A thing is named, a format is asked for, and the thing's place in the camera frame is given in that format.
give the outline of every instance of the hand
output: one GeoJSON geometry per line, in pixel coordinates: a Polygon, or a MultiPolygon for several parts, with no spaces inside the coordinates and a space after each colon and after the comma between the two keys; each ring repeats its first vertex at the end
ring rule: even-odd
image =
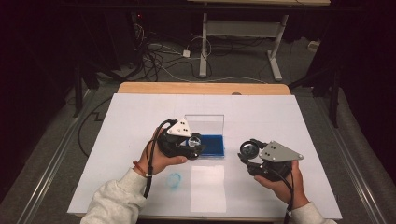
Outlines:
{"type": "MultiPolygon", "coordinates": [[[[149,171],[149,162],[148,162],[147,157],[149,157],[149,155],[151,153],[152,144],[153,144],[153,142],[151,141],[151,143],[149,143],[148,146],[143,150],[142,156],[140,157],[140,160],[138,161],[138,165],[146,173],[149,171]]],[[[176,156],[176,157],[172,157],[172,158],[166,157],[160,151],[160,149],[158,147],[158,144],[155,144],[154,154],[153,154],[153,161],[152,161],[152,167],[154,168],[153,169],[153,174],[154,175],[158,174],[159,172],[164,170],[165,167],[168,166],[168,165],[177,165],[177,164],[184,163],[186,161],[187,161],[187,158],[184,157],[184,156],[176,156]]],[[[145,174],[143,174],[137,167],[134,167],[134,171],[137,172],[138,174],[146,177],[145,174]]]]}
{"type": "MultiPolygon", "coordinates": [[[[302,207],[309,203],[304,193],[303,175],[298,167],[298,161],[291,162],[291,172],[293,173],[294,181],[294,201],[292,209],[302,207]]],[[[264,187],[274,191],[276,197],[284,203],[290,202],[290,191],[283,181],[272,182],[260,175],[255,175],[254,179],[257,180],[264,187]]],[[[286,178],[291,185],[291,175],[286,178]]]]}

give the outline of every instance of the dark background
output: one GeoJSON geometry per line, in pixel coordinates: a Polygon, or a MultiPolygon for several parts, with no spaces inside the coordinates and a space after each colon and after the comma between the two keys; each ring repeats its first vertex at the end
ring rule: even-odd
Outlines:
{"type": "MultiPolygon", "coordinates": [[[[330,38],[331,41],[324,38],[311,73],[342,56],[339,61],[341,87],[373,151],[395,181],[392,166],[396,144],[393,11],[386,0],[345,0],[332,1],[332,4],[365,6],[365,9],[361,14],[337,16],[333,23],[329,23],[330,17],[309,13],[290,15],[284,38],[293,41],[304,36],[318,40],[324,34],[330,38]]],[[[191,35],[199,34],[202,29],[199,13],[180,12],[177,17],[172,14],[144,12],[141,22],[148,30],[163,36],[176,32],[179,36],[172,38],[180,42],[188,43],[191,35]]],[[[114,11],[81,14],[77,10],[64,10],[50,0],[0,3],[1,199],[50,120],[66,104],[64,97],[73,87],[76,63],[90,59],[106,69],[120,69],[120,65],[134,60],[134,34],[126,19],[128,15],[131,14],[114,11]]],[[[252,17],[267,20],[276,15],[252,17]]],[[[325,77],[320,80],[327,82],[325,86],[331,85],[325,77]]],[[[310,85],[323,85],[320,80],[310,85]]]]}

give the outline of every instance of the transparent container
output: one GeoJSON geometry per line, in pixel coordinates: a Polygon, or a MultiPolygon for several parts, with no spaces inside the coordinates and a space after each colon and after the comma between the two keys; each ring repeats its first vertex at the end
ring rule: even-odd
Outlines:
{"type": "Polygon", "coordinates": [[[206,148],[200,158],[224,158],[224,115],[185,115],[192,133],[199,133],[206,148]]]}

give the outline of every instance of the sleeve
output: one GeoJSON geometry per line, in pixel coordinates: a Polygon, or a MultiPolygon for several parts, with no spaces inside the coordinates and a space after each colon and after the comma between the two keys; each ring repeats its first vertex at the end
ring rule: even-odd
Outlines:
{"type": "Polygon", "coordinates": [[[308,203],[303,207],[296,208],[291,211],[293,223],[295,224],[335,224],[336,222],[330,219],[325,219],[320,214],[314,203],[308,203]]]}
{"type": "Polygon", "coordinates": [[[81,224],[136,223],[146,205],[143,190],[147,179],[130,169],[120,180],[111,180],[97,190],[81,224]]]}

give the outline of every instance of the cable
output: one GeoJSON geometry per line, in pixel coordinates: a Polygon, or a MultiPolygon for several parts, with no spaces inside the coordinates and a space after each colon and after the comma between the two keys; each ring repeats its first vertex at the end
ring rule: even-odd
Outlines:
{"type": "Polygon", "coordinates": [[[147,54],[145,55],[144,60],[145,60],[145,61],[149,61],[149,62],[152,64],[152,66],[146,66],[146,64],[145,64],[145,66],[143,67],[143,68],[144,68],[144,73],[145,73],[145,75],[144,75],[143,77],[139,78],[139,79],[142,79],[142,78],[145,77],[147,80],[149,80],[151,77],[155,76],[156,78],[155,78],[154,81],[158,81],[158,77],[159,77],[159,76],[158,76],[158,73],[159,73],[159,71],[157,70],[157,69],[158,69],[157,64],[161,64],[161,61],[157,60],[156,58],[154,58],[154,57],[153,57],[151,54],[149,54],[149,53],[147,53],[147,54]],[[152,70],[154,70],[154,74],[150,76],[149,73],[150,73],[152,70]]]}
{"type": "Polygon", "coordinates": [[[163,127],[163,125],[165,125],[166,123],[170,123],[170,122],[172,122],[171,119],[168,119],[168,120],[162,122],[160,124],[160,126],[158,126],[157,130],[155,130],[153,138],[150,141],[148,141],[148,143],[146,144],[146,147],[145,147],[146,157],[148,159],[148,173],[146,174],[148,181],[147,181],[145,193],[143,194],[143,196],[145,198],[147,198],[149,196],[149,190],[151,188],[151,181],[152,181],[153,170],[154,170],[154,167],[152,167],[152,161],[154,160],[155,144],[157,144],[158,135],[160,134],[160,129],[163,127]],[[148,156],[149,143],[151,143],[151,151],[148,156]]]}
{"type": "Polygon", "coordinates": [[[148,46],[150,46],[150,45],[154,45],[154,46],[161,46],[159,49],[155,49],[155,50],[153,50],[153,51],[158,51],[158,52],[160,52],[160,53],[170,53],[170,54],[178,54],[178,55],[182,55],[181,53],[179,53],[179,52],[177,52],[175,49],[172,49],[172,48],[170,48],[170,47],[167,47],[167,46],[165,46],[165,45],[163,45],[163,44],[153,44],[153,43],[150,43],[150,44],[148,44],[148,46]],[[162,49],[162,48],[166,48],[166,49],[171,49],[172,51],[160,51],[160,49],[162,49]]]}
{"type": "Polygon", "coordinates": [[[209,42],[208,39],[204,38],[204,37],[201,36],[201,35],[198,35],[198,36],[196,36],[195,38],[193,38],[193,39],[191,40],[190,43],[192,44],[192,41],[194,41],[194,40],[196,40],[196,39],[198,39],[198,38],[201,38],[201,39],[205,40],[205,41],[207,42],[207,44],[209,44],[209,53],[207,53],[206,57],[209,56],[210,53],[212,52],[212,45],[210,44],[210,42],[209,42]]]}
{"type": "Polygon", "coordinates": [[[224,78],[218,78],[218,79],[212,79],[212,80],[206,80],[206,81],[191,81],[191,80],[187,80],[184,78],[180,78],[180,77],[175,77],[174,75],[172,75],[168,70],[166,70],[164,67],[161,66],[161,69],[163,71],[165,71],[170,77],[173,77],[174,79],[180,80],[180,81],[185,81],[185,82],[191,82],[191,83],[205,83],[205,82],[217,82],[217,81],[222,81],[222,80],[228,80],[228,79],[234,79],[234,78],[242,78],[242,79],[248,79],[248,80],[254,80],[260,83],[265,83],[267,84],[267,82],[261,81],[259,79],[256,78],[252,78],[252,77],[224,77],[224,78]]]}
{"type": "Polygon", "coordinates": [[[253,41],[251,43],[245,44],[245,43],[243,43],[243,41],[251,41],[251,39],[243,38],[243,39],[237,40],[237,39],[232,39],[232,38],[230,38],[228,36],[225,36],[225,38],[220,38],[220,37],[213,36],[213,35],[209,35],[208,37],[217,39],[219,41],[225,41],[227,44],[230,45],[230,47],[229,47],[227,52],[222,53],[222,54],[216,54],[216,53],[214,53],[214,49],[215,48],[227,48],[227,46],[215,45],[215,44],[213,44],[214,41],[211,40],[211,42],[212,42],[212,45],[211,45],[212,54],[214,54],[215,56],[226,56],[228,54],[231,54],[234,49],[244,49],[244,48],[248,48],[248,47],[257,47],[266,39],[265,37],[256,37],[256,38],[253,39],[253,41]]]}
{"type": "Polygon", "coordinates": [[[139,33],[137,34],[137,37],[136,37],[136,40],[138,40],[138,39],[141,39],[140,40],[140,44],[137,46],[138,48],[140,48],[140,46],[143,44],[143,40],[145,39],[145,30],[143,29],[143,27],[141,26],[141,25],[139,25],[139,24],[137,24],[137,23],[134,23],[134,26],[137,26],[138,28],[139,28],[139,33]]]}
{"type": "Polygon", "coordinates": [[[82,121],[81,125],[80,125],[79,128],[78,128],[78,134],[77,134],[78,146],[79,146],[79,149],[81,150],[82,154],[84,154],[87,158],[89,158],[90,155],[84,150],[84,148],[83,148],[83,146],[82,146],[82,144],[81,144],[81,139],[80,139],[80,133],[81,133],[82,126],[84,125],[85,121],[87,121],[87,119],[88,119],[88,117],[89,117],[90,115],[96,115],[95,121],[103,121],[102,119],[98,119],[99,112],[94,112],[94,111],[95,111],[97,108],[99,108],[101,105],[103,105],[105,102],[111,100],[112,97],[113,97],[113,96],[108,97],[108,98],[105,99],[102,103],[100,103],[96,108],[94,108],[94,109],[87,115],[87,117],[85,117],[85,119],[82,121]]]}
{"type": "Polygon", "coordinates": [[[280,175],[277,171],[269,168],[268,171],[276,176],[278,176],[286,185],[286,187],[288,187],[289,191],[290,191],[290,202],[288,204],[288,207],[286,209],[286,214],[285,214],[285,218],[283,219],[283,224],[288,224],[289,223],[289,219],[290,219],[290,212],[291,209],[293,207],[293,202],[294,202],[294,180],[293,180],[293,173],[290,169],[290,175],[291,175],[291,185],[288,182],[287,179],[285,179],[285,177],[283,177],[282,175],[280,175]]]}

